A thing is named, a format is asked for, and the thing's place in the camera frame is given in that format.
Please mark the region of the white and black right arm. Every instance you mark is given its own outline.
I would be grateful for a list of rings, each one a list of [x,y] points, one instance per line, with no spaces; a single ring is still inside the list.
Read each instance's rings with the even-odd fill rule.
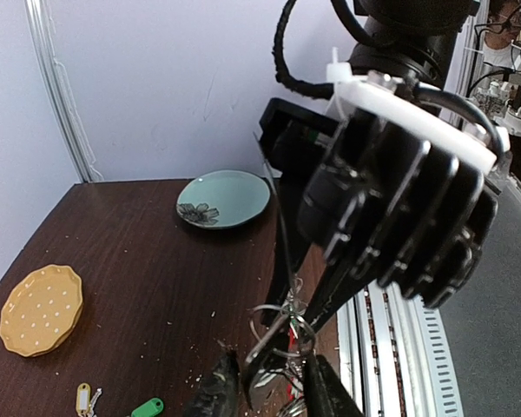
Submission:
[[[355,39],[324,83],[294,78],[283,54],[293,9],[274,34],[277,80],[329,108],[274,98],[260,151],[282,173],[274,274],[252,360],[285,360],[286,325],[315,334],[371,282],[438,308],[478,265],[497,213],[489,174],[509,142],[473,103],[444,91],[457,34],[475,1],[336,1]]]

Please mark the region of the red tag key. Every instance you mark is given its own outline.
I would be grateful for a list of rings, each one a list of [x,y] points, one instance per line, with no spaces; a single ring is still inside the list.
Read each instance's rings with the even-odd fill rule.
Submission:
[[[289,342],[288,342],[288,351],[291,351],[295,342],[295,332],[293,330],[293,327],[289,328]],[[288,380],[288,387],[287,387],[287,394],[289,400],[295,400],[300,397],[300,389],[297,388],[296,382],[297,376],[294,373],[294,363],[292,361],[289,361],[287,363],[287,380]]]

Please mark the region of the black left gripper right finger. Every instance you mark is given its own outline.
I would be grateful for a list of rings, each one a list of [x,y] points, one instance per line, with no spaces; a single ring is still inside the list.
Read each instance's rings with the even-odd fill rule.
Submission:
[[[323,355],[307,357],[303,392],[308,417],[364,416]]]

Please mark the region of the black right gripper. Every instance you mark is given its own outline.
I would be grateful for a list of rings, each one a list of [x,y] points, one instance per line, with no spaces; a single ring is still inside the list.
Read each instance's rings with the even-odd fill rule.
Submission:
[[[274,98],[260,144],[280,214],[266,304],[281,306],[312,246],[326,267],[303,315],[319,331],[364,286],[399,286],[438,308],[469,280],[498,211],[479,170],[392,122],[356,110],[343,122]]]

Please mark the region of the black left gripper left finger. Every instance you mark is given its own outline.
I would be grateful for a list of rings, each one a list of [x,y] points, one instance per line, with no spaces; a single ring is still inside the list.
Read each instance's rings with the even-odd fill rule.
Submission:
[[[183,416],[236,416],[239,406],[240,366],[235,349],[219,343],[222,354],[187,403]]]

